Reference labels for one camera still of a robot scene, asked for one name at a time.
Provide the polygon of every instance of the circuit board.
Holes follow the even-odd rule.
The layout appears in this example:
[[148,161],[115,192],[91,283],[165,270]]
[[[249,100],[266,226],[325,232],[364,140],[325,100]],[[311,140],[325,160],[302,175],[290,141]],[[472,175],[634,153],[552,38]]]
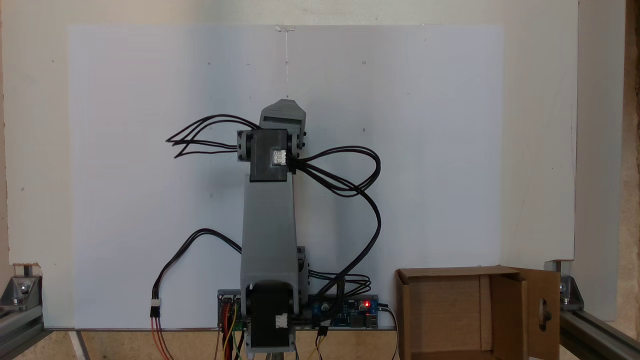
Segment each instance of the circuit board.
[[[240,310],[240,290],[218,290],[218,328],[222,328],[223,309],[227,304],[235,304],[237,309],[236,322],[234,331],[243,331],[246,328],[246,322],[242,311]],[[227,314],[229,321],[233,321],[233,312]]]
[[[333,297],[327,296],[323,301],[314,301],[309,297],[311,303],[311,313],[313,316],[321,316],[323,312],[329,310],[333,304]],[[242,331],[246,328],[246,321],[240,312],[240,291],[239,290],[218,290],[218,327],[222,326],[223,306],[225,304],[236,304],[238,313],[234,331]],[[342,311],[332,320],[330,327],[342,327],[352,329],[377,329],[378,328],[378,296],[358,295],[350,297],[344,301]]]
[[[323,302],[313,302],[311,311],[314,316],[321,316],[329,310],[333,298]],[[330,327],[349,327],[352,329],[378,328],[378,296],[358,295],[350,297],[342,304],[342,311],[332,320]]]

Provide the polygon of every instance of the wooden surface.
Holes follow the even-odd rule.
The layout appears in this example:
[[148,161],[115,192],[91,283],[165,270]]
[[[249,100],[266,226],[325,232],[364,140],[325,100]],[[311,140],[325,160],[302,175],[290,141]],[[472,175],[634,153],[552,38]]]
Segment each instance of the wooden surface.
[[[215,332],[167,332],[164,338],[175,360],[211,360],[216,335]],[[149,332],[84,332],[83,338],[92,360],[162,359]],[[315,339],[314,331],[298,332],[300,359],[309,356]],[[390,360],[395,346],[394,331],[332,331],[321,350],[327,360]],[[218,349],[218,359],[222,357],[221,348],[222,345]],[[68,333],[54,332],[16,359],[75,360],[75,354]],[[264,355],[256,359],[263,360]],[[294,356],[286,354],[285,359],[294,360]]]

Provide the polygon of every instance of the box flap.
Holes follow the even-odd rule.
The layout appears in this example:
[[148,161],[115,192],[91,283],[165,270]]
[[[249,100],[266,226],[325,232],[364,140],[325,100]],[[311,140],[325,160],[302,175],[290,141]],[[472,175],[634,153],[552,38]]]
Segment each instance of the box flap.
[[529,356],[560,357],[560,273],[516,268],[527,281]]
[[490,277],[493,356],[524,360],[527,355],[527,281]]
[[407,316],[411,309],[409,305],[410,294],[409,286],[402,283],[400,273],[398,272],[396,281],[396,313],[397,313],[397,329],[400,342],[398,343],[398,352],[400,359],[411,359],[411,320]]
[[470,266],[466,268],[408,268],[398,269],[400,279],[406,284],[418,277],[426,276],[466,276],[466,275],[491,275],[511,274],[517,270],[506,266]]

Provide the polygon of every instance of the screw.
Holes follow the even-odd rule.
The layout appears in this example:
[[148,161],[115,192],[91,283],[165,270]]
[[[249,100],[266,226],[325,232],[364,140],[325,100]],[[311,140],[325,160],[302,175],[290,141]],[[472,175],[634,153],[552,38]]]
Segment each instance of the screw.
[[28,282],[23,282],[22,285],[20,285],[20,292],[23,294],[28,293],[29,289],[31,289],[31,284]]

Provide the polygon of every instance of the white connector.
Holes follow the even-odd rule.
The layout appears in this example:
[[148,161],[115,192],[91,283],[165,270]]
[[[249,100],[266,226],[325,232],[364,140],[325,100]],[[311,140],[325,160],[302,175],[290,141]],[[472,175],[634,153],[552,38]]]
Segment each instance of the white connector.
[[288,315],[276,315],[276,329],[286,329],[287,327],[289,327]]

